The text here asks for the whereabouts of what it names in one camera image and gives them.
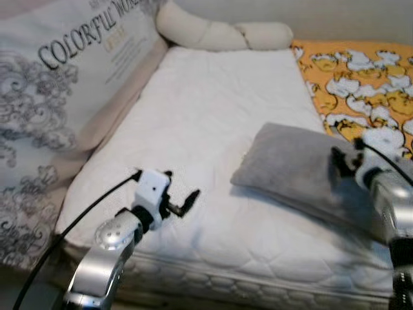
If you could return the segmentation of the yellow egg print blanket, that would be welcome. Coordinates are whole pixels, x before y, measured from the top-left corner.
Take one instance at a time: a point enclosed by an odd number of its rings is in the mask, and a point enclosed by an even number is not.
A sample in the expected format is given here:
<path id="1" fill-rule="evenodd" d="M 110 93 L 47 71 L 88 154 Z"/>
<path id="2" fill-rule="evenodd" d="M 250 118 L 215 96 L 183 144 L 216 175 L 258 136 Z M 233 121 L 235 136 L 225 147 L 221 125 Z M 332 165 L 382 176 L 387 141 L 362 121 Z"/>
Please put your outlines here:
<path id="1" fill-rule="evenodd" d="M 390 148 L 413 157 L 412 45 L 295 41 L 291 48 L 328 135 L 353 141 L 381 128 Z"/>

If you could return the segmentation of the grey floral printed mattress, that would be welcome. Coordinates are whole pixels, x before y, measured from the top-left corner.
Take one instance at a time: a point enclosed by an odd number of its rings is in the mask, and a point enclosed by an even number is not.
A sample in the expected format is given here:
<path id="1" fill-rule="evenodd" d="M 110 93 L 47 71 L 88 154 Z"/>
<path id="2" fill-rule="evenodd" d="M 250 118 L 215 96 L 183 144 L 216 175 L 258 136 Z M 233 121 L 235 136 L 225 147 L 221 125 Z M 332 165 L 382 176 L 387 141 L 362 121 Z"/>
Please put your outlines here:
<path id="1" fill-rule="evenodd" d="M 0 268 L 29 271 L 50 245 L 68 191 L 49 191 L 51 161 L 104 98 L 92 89 L 163 39 L 165 1 L 0 0 Z"/>

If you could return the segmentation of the beige knotted bolster pillow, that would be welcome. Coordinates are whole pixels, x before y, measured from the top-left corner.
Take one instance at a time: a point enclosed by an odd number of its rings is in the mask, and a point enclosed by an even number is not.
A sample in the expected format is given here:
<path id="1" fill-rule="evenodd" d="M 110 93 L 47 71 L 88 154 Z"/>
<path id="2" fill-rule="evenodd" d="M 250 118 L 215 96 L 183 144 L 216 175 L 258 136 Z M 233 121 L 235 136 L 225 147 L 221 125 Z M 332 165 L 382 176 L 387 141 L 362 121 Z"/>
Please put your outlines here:
<path id="1" fill-rule="evenodd" d="M 285 23 L 224 23 L 198 17 L 166 0 L 156 14 L 156 28 L 165 39 L 188 49 L 225 52 L 283 50 L 294 34 Z"/>

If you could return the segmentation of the white quilted mattress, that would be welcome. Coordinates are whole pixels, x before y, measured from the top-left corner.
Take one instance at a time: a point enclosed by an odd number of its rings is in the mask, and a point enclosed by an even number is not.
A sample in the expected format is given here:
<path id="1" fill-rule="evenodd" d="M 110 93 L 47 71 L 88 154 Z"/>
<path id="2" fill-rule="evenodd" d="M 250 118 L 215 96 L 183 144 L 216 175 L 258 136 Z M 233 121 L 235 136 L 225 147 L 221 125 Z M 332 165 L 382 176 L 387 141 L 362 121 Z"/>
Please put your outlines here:
<path id="1" fill-rule="evenodd" d="M 169 194 L 201 194 L 149 231 L 126 263 L 119 302 L 191 310 L 387 310 L 390 252 L 375 240 L 233 186 L 260 128 L 323 132 L 292 51 L 170 49 L 106 143 L 74 178 L 56 229 L 72 263 L 132 204 L 136 169 L 173 171 Z"/>

